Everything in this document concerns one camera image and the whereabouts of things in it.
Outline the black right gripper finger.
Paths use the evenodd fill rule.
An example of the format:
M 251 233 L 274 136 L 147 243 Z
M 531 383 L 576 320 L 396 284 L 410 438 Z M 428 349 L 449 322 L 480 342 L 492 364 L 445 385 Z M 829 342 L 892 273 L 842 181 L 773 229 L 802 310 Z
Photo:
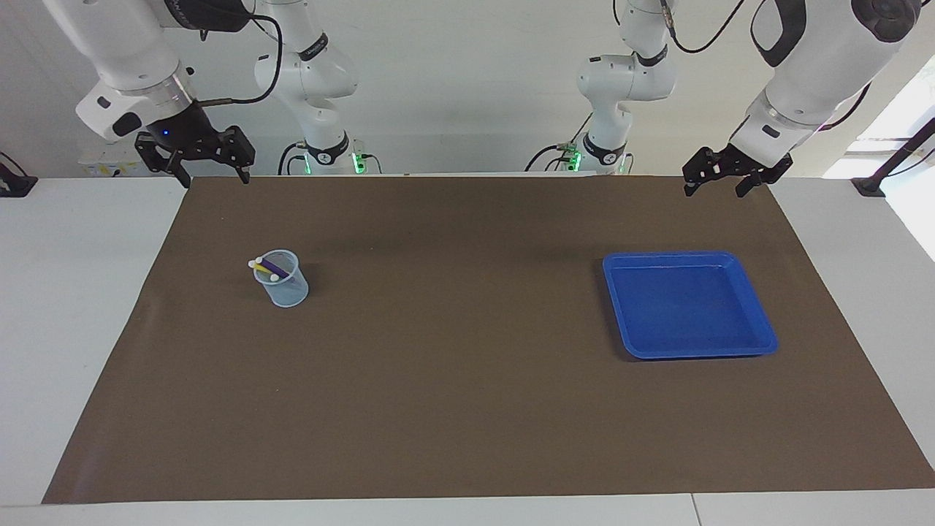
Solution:
M 221 133 L 221 160 L 234 167 L 243 184 L 250 183 L 255 162 L 255 147 L 239 126 L 230 126 Z
M 171 175 L 183 188 L 190 188 L 191 176 L 183 166 L 183 150 L 161 147 L 152 134 L 137 134 L 134 147 L 150 172 Z

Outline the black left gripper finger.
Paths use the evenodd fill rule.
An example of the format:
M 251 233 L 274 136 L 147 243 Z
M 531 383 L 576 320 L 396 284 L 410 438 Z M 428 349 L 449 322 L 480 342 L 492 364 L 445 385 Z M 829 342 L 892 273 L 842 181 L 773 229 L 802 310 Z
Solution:
M 742 199 L 754 188 L 777 183 L 785 175 L 786 171 L 792 167 L 792 164 L 791 153 L 786 153 L 774 167 L 766 167 L 765 164 L 752 159 L 741 160 L 738 167 L 741 182 L 735 187 L 736 196 Z
M 709 147 L 702 147 L 690 157 L 682 166 L 682 179 L 684 179 L 682 190 L 686 197 L 694 196 L 703 184 L 721 179 L 720 159 L 721 153 L 714 152 Z

